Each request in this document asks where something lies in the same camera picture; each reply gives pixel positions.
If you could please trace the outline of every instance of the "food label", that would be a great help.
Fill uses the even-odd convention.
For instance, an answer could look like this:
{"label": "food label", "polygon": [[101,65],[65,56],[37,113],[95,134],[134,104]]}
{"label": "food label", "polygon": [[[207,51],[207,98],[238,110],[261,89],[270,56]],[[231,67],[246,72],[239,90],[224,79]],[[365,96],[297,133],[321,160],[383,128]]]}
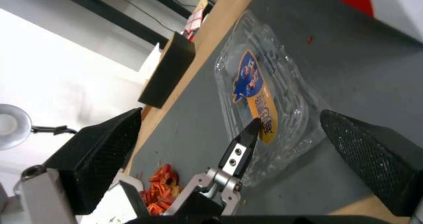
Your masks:
{"label": "food label", "polygon": [[278,113],[257,59],[250,50],[245,51],[239,62],[233,93],[233,102],[245,98],[252,116],[261,119],[260,140],[265,143],[273,141],[278,130]]}

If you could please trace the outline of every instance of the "blue and yellow label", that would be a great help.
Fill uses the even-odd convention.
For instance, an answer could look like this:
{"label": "blue and yellow label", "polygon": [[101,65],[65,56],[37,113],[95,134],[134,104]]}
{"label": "blue and yellow label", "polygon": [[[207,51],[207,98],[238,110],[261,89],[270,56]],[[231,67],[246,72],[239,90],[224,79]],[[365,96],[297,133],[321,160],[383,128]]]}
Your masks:
{"label": "blue and yellow label", "polygon": [[239,62],[233,93],[234,102],[245,98],[252,116],[261,119],[260,140],[265,143],[273,141],[278,130],[278,113],[257,59],[250,50],[244,52]]}

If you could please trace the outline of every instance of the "black foam pad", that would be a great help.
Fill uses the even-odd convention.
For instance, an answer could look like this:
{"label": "black foam pad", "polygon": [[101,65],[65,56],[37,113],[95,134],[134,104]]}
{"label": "black foam pad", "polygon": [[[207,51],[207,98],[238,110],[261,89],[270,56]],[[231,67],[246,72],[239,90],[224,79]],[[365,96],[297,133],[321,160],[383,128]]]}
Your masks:
{"label": "black foam pad", "polygon": [[83,128],[45,163],[59,171],[75,215],[90,214],[133,149],[141,108]]}

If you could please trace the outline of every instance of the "metal rod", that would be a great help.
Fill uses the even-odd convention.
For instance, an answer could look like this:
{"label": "metal rod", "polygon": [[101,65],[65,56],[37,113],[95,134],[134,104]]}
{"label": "metal rod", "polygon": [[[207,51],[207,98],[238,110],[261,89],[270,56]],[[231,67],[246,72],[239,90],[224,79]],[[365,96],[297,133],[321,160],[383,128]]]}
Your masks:
{"label": "metal rod", "polygon": [[124,14],[118,9],[115,9],[109,4],[104,3],[101,0],[72,1],[153,45],[155,45],[157,42],[160,43],[160,49],[163,49],[168,42],[166,37],[146,27],[139,21],[136,21],[135,19],[129,17],[128,15]]}
{"label": "metal rod", "polygon": [[184,18],[189,18],[189,16],[191,16],[191,12],[190,11],[188,11],[183,6],[177,4],[173,0],[157,0],[157,1],[159,1],[160,3],[166,5],[168,8],[172,9],[173,11],[175,11],[177,14],[183,16]]}

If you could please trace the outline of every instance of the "white wall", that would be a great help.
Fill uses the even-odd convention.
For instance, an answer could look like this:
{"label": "white wall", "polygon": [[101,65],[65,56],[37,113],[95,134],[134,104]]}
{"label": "white wall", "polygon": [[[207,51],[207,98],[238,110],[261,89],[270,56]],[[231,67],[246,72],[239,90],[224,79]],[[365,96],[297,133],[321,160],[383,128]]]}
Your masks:
{"label": "white wall", "polygon": [[[137,72],[2,9],[0,21],[0,103],[20,107],[33,125],[80,130],[142,106]],[[25,168],[44,163],[71,137],[31,134],[0,150],[8,194]]]}
{"label": "white wall", "polygon": [[[153,19],[122,0],[104,0],[165,37]],[[130,0],[177,31],[185,19],[156,0]],[[123,30],[70,0],[0,0],[0,8],[76,42],[131,69],[139,70],[154,45]]]}

